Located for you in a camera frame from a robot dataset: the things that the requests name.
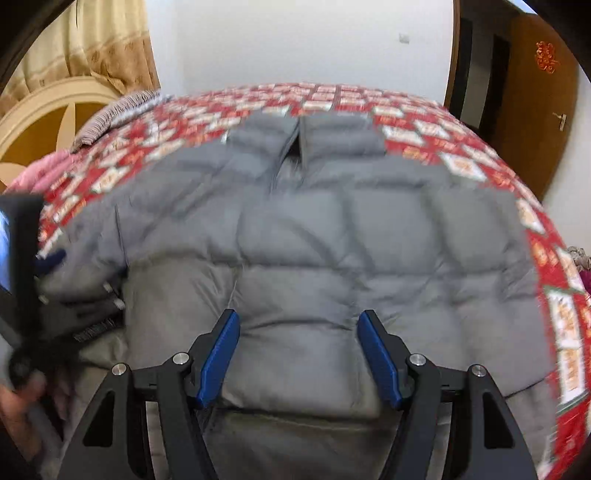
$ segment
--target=wooden door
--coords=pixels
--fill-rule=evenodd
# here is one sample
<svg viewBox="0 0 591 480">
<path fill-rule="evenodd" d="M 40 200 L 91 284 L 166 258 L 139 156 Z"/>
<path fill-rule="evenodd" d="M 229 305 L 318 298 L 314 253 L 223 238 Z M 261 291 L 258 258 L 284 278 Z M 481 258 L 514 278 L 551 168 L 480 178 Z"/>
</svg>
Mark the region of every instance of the wooden door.
<svg viewBox="0 0 591 480">
<path fill-rule="evenodd" d="M 491 145 L 542 199 L 569 137 L 579 64 L 558 34 L 537 15 L 516 17 L 511 37 L 505 91 Z M 552 50 L 553 59 L 548 56 Z M 550 62 L 546 70 L 544 61 Z"/>
</svg>

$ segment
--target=blue pad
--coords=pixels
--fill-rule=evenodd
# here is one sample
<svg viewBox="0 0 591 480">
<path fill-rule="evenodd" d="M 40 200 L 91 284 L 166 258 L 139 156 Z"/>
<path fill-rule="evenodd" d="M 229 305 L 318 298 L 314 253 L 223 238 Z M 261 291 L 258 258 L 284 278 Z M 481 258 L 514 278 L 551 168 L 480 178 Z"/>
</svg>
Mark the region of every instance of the blue pad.
<svg viewBox="0 0 591 480">
<path fill-rule="evenodd" d="M 392 408 L 398 408 L 402 403 L 402 395 L 398 388 L 398 371 L 365 312 L 359 316 L 357 336 L 378 387 L 379 397 Z"/>
<path fill-rule="evenodd" d="M 201 408 L 207 408 L 222 389 L 223 379 L 226 376 L 239 337 L 240 318 L 236 312 L 233 312 L 226 321 L 201 370 L 201 386 L 196 396 Z"/>
</svg>

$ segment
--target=blue screen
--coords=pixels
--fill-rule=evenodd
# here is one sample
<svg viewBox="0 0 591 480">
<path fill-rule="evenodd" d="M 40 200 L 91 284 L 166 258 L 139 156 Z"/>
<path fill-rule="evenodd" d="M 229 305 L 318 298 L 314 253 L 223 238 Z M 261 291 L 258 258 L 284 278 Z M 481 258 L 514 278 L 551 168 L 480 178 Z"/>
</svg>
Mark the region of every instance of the blue screen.
<svg viewBox="0 0 591 480">
<path fill-rule="evenodd" d="M 0 212 L 0 286 L 10 291 L 8 218 Z"/>
</svg>

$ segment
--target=curtain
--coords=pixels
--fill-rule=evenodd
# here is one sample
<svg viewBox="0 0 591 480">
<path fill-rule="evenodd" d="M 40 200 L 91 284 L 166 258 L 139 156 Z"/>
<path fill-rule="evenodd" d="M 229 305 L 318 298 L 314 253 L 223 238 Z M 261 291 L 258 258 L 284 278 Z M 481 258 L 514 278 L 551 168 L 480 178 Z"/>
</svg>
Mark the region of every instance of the curtain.
<svg viewBox="0 0 591 480">
<path fill-rule="evenodd" d="M 39 35 L 0 96 L 0 118 L 38 88 L 92 75 L 122 95 L 160 87 L 144 0 L 76 0 Z"/>
</svg>

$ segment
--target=silver screw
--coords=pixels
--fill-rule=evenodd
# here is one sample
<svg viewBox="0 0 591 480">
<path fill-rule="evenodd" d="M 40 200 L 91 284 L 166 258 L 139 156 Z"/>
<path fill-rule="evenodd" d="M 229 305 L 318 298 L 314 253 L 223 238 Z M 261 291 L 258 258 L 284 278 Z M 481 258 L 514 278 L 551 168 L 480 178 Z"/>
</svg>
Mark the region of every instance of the silver screw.
<svg viewBox="0 0 591 480">
<path fill-rule="evenodd" d="M 482 365 L 473 365 L 472 373 L 477 377 L 485 377 L 487 372 L 486 368 L 484 368 Z"/>
<path fill-rule="evenodd" d="M 189 354 L 185 352 L 179 352 L 173 357 L 173 362 L 177 365 L 184 365 L 189 361 Z"/>
<path fill-rule="evenodd" d="M 125 371 L 127 370 L 127 366 L 125 364 L 116 364 L 113 366 L 113 368 L 111 368 L 111 372 L 113 372 L 113 375 L 123 375 L 125 373 Z"/>
<path fill-rule="evenodd" d="M 420 367 L 420 366 L 422 366 L 422 365 L 424 365 L 424 364 L 427 363 L 427 359 L 425 358 L 424 355 L 421 355 L 420 353 L 413 353 L 410 356 L 410 362 L 413 365 L 416 365 L 417 367 Z"/>
</svg>

